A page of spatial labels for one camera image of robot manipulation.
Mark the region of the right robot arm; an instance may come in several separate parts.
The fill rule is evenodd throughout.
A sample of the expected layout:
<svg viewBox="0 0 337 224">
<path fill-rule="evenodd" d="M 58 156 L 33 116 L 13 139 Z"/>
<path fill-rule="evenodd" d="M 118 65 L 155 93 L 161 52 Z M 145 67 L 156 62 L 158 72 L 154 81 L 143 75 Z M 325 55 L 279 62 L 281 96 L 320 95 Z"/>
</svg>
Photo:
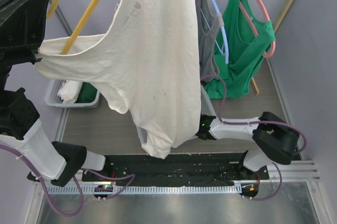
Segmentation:
<svg viewBox="0 0 337 224">
<path fill-rule="evenodd" d="M 240 177 L 250 179 L 265 165 L 289 165 L 300 132 L 271 112 L 263 112 L 260 117 L 251 119 L 233 120 L 202 114 L 196 137 L 202 140 L 235 139 L 255 143 L 257 149 L 248 151 L 237 167 Z"/>
</svg>

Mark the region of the white tank top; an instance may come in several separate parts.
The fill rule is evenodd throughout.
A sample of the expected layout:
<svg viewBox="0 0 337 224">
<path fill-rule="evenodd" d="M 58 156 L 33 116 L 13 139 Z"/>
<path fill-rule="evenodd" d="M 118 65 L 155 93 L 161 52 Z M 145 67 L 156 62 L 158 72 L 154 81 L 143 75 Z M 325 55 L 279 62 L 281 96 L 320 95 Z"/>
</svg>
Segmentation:
<svg viewBox="0 0 337 224">
<path fill-rule="evenodd" d="M 121 0 L 104 34 L 45 40 L 44 77 L 92 84 L 110 109 L 147 133 L 142 148 L 164 159 L 199 130 L 201 84 L 195 0 Z"/>
</svg>

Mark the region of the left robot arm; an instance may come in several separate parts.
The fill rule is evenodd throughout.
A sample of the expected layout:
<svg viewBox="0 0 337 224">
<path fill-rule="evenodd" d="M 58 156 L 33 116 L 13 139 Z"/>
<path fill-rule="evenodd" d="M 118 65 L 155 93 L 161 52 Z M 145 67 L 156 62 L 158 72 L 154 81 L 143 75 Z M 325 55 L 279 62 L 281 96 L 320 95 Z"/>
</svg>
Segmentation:
<svg viewBox="0 0 337 224">
<path fill-rule="evenodd" d="M 1 0 L 1 147 L 27 163 L 30 179 L 47 179 L 63 187 L 83 169 L 94 170 L 100 181 L 107 181 L 112 168 L 105 156 L 81 145 L 50 141 L 25 90 L 5 89 L 14 65 L 39 61 L 48 4 L 49 0 Z"/>
</svg>

